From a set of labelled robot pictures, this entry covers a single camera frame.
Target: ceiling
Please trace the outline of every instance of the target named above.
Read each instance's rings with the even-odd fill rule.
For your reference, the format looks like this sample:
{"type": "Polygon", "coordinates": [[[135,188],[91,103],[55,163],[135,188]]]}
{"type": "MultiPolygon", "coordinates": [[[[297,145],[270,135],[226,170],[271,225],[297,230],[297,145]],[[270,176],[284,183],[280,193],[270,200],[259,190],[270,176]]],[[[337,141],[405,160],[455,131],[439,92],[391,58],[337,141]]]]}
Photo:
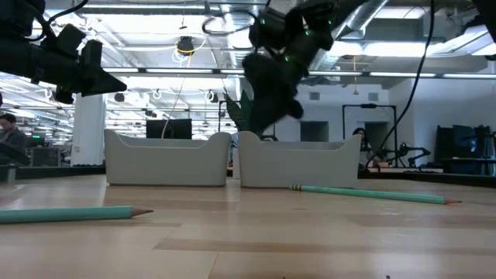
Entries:
{"type": "MultiPolygon", "coordinates": [[[[286,12],[296,2],[273,0],[271,7],[286,12]]],[[[46,3],[46,18],[74,4],[67,0],[47,0],[46,3]]],[[[492,45],[492,41],[488,42],[484,34],[480,33],[477,33],[479,37],[476,39],[468,38],[479,32],[474,30],[468,33],[470,30],[463,27],[476,14],[471,2],[436,0],[436,5],[435,46],[429,48],[431,57],[427,59],[424,71],[458,73],[484,69],[487,66],[484,57],[471,54],[492,45]],[[466,36],[463,42],[460,39],[456,41],[463,36],[466,36]]],[[[263,6],[264,1],[261,0],[212,0],[208,5],[206,2],[189,0],[91,0],[77,14],[59,18],[53,29],[58,33],[70,23],[83,30],[89,39],[103,42],[103,67],[240,68],[240,61],[251,51],[247,32],[227,37],[205,36],[202,23],[212,13],[229,9],[249,9],[256,13],[263,6]],[[210,8],[210,12],[205,10],[206,6],[210,8]],[[191,59],[177,55],[175,44],[182,36],[191,36],[197,48],[191,59]]],[[[429,25],[425,19],[428,10],[429,0],[389,0],[371,18],[366,29],[344,36],[327,53],[321,51],[311,69],[415,71],[429,25]]],[[[252,22],[252,19],[245,16],[233,15],[226,17],[225,22],[213,22],[209,29],[233,29],[252,22]]],[[[40,26],[35,24],[34,33],[39,32],[40,26]]],[[[126,97],[124,102],[117,102],[115,93],[108,94],[107,127],[137,136],[144,135],[143,124],[149,118],[145,109],[148,109],[163,119],[191,117],[194,120],[194,133],[199,137],[208,137],[218,130],[219,124],[216,112],[219,104],[208,100],[211,93],[218,94],[219,99],[223,100],[223,93],[227,91],[229,96],[236,99],[242,90],[237,77],[175,78],[131,74],[119,78],[129,89],[122,92],[126,97]]],[[[387,89],[398,81],[397,78],[391,80],[386,77],[357,80],[354,77],[341,77],[333,79],[329,86],[346,87],[356,82],[379,84],[387,89]]],[[[53,85],[34,85],[26,79],[0,73],[0,88],[4,96],[4,107],[20,106],[9,111],[15,113],[20,118],[19,121],[24,123],[23,129],[33,133],[49,133],[50,140],[57,143],[71,139],[74,106],[55,102],[48,90],[53,91],[53,85]]],[[[222,119],[221,125],[222,131],[236,131],[229,115],[222,119]]]]}

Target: white wall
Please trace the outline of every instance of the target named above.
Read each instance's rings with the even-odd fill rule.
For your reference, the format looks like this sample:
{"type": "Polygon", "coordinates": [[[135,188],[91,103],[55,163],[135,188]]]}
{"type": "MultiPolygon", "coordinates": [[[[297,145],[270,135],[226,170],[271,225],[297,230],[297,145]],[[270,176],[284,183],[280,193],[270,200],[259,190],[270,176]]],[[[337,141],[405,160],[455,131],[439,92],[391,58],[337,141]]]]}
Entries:
{"type": "MultiPolygon", "coordinates": [[[[480,73],[491,73],[489,66],[480,73]]],[[[406,104],[412,84],[413,80],[407,80],[389,91],[389,100],[398,105],[399,112],[406,104]]],[[[434,152],[438,125],[484,125],[496,130],[494,85],[495,81],[489,80],[420,80],[410,111],[398,126],[399,142],[434,152]]]]}
{"type": "MultiPolygon", "coordinates": [[[[380,85],[365,84],[358,86],[359,95],[354,95],[354,85],[346,88],[341,86],[300,86],[298,97],[305,114],[301,121],[327,121],[329,122],[329,141],[339,141],[343,138],[343,104],[366,104],[368,93],[379,93],[377,104],[388,103],[388,91],[382,90],[380,85]],[[310,101],[308,93],[311,91],[320,92],[320,101],[310,101]]],[[[355,128],[363,126],[363,122],[392,122],[392,112],[387,109],[361,109],[346,108],[346,136],[351,136],[355,128]]],[[[276,123],[276,137],[280,141],[298,142],[300,141],[300,122],[291,117],[286,117],[276,123]]]]}

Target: wooden table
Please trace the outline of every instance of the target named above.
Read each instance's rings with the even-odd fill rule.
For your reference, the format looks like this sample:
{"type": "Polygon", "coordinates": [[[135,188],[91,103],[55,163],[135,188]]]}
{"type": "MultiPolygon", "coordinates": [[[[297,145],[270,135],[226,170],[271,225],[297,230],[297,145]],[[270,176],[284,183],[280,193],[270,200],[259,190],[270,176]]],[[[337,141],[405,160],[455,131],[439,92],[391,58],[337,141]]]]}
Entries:
{"type": "Polygon", "coordinates": [[[0,207],[135,205],[136,219],[0,226],[2,279],[496,278],[496,190],[360,180],[445,195],[443,206],[286,190],[23,181],[0,207]]]}

